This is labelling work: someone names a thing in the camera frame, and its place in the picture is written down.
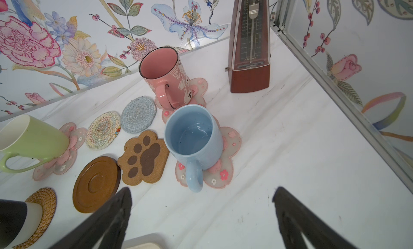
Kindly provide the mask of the red-brown wooden metronome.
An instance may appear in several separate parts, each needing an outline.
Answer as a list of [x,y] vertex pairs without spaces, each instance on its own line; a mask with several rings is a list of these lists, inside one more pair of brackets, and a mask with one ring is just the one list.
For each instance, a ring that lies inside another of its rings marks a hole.
[[228,60],[231,93],[270,86],[270,42],[269,0],[235,0]]

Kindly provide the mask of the light blue woven coaster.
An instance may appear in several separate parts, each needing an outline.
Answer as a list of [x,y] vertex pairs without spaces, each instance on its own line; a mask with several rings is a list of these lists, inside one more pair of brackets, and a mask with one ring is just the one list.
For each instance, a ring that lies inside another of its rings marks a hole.
[[128,134],[138,134],[146,130],[157,113],[154,101],[146,96],[132,100],[120,116],[121,128]]

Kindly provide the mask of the multicolour zigzag woven coaster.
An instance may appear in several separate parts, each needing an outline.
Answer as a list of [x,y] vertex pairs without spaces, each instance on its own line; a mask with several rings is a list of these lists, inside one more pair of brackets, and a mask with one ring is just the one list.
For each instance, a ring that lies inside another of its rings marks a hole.
[[96,118],[89,126],[86,134],[86,144],[91,150],[107,148],[118,136],[121,130],[120,115],[109,111]]

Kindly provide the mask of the black mug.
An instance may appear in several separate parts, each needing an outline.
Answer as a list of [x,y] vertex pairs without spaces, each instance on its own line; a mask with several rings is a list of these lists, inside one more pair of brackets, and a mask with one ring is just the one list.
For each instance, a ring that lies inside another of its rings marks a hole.
[[43,208],[37,203],[1,200],[1,249],[26,242],[42,216]]

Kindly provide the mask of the light blue mug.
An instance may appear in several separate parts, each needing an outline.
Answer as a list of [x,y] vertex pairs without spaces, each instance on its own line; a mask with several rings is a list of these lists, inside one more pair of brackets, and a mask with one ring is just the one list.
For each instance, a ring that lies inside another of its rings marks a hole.
[[187,105],[168,119],[165,143],[170,153],[186,168],[188,188],[203,188],[203,171],[213,167],[223,152],[223,138],[214,116],[205,107]]

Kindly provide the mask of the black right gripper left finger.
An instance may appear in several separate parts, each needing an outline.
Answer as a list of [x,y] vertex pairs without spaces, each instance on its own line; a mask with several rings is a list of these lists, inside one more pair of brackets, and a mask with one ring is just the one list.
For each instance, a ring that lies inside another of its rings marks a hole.
[[130,189],[124,187],[51,248],[120,249],[128,227],[131,207]]

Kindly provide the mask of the pink mug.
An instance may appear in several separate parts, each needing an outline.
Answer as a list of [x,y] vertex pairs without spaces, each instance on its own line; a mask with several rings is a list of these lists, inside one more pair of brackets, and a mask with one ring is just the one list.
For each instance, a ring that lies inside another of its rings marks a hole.
[[151,51],[141,61],[139,72],[162,109],[175,110],[192,99],[190,79],[177,50],[164,46]]

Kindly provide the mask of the round brown wooden coaster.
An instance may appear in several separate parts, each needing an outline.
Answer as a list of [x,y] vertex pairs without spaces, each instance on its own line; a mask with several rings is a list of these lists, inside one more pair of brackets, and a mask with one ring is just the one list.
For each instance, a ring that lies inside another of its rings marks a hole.
[[112,198],[121,179],[117,161],[108,156],[95,158],[79,174],[73,189],[73,205],[81,213],[92,213]]

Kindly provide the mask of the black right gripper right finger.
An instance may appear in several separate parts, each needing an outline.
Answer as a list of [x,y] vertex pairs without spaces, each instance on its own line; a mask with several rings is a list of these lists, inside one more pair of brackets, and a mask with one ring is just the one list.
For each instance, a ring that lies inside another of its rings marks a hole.
[[316,249],[355,248],[284,187],[276,189],[273,203],[285,248],[306,249],[304,238]]

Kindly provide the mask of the pink flower coaster back right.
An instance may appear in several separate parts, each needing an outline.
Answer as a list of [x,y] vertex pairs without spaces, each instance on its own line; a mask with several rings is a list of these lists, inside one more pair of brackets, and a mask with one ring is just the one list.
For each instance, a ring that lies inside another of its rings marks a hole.
[[[190,105],[200,105],[206,107],[207,103],[204,99],[204,94],[208,90],[208,83],[203,78],[194,78],[189,81],[191,88],[192,98],[189,102]],[[166,110],[164,109],[157,98],[155,98],[156,107],[162,109],[161,118],[162,121],[166,124],[168,119],[175,113],[175,110]]]

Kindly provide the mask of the cork paw print coaster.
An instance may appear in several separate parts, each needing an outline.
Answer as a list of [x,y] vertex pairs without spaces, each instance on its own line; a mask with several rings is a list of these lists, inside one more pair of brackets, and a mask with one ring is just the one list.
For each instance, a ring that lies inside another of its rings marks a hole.
[[158,182],[163,175],[169,153],[165,141],[159,139],[151,130],[129,139],[124,145],[124,154],[118,159],[118,166],[123,171],[123,182],[129,186],[136,186],[141,182]]

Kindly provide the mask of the beige serving tray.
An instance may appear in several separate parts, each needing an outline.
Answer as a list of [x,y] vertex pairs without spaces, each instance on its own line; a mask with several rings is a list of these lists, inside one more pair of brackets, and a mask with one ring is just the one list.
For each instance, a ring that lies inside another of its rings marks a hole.
[[153,233],[141,237],[125,240],[122,249],[168,249],[168,245],[161,234]]

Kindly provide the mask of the white mug green outside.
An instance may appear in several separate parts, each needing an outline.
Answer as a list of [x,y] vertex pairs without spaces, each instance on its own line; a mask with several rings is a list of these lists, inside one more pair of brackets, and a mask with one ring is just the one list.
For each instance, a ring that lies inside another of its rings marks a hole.
[[[62,156],[69,148],[70,139],[59,129],[30,115],[20,115],[1,130],[1,171],[17,174],[34,169]],[[24,169],[12,169],[7,160],[25,157],[39,160]]]

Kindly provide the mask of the round rattan woven coaster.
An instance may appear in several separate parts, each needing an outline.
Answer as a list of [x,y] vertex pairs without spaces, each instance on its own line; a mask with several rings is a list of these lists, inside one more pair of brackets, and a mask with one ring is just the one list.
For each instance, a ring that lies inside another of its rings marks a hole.
[[37,204],[42,208],[42,217],[39,219],[39,225],[30,238],[21,244],[13,246],[13,249],[27,249],[33,245],[39,238],[45,233],[49,227],[57,207],[57,196],[53,189],[51,188],[41,188],[35,193],[30,195],[25,203],[29,205]]

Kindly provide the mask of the pink flower coaster left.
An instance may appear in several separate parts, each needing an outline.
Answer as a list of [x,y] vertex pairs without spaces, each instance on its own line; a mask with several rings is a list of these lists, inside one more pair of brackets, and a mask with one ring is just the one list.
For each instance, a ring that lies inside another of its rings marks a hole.
[[77,158],[77,150],[86,141],[87,129],[77,128],[75,123],[69,122],[63,125],[60,131],[69,138],[67,150],[59,158],[35,168],[32,176],[34,181],[44,180],[52,173],[63,175],[74,165]]

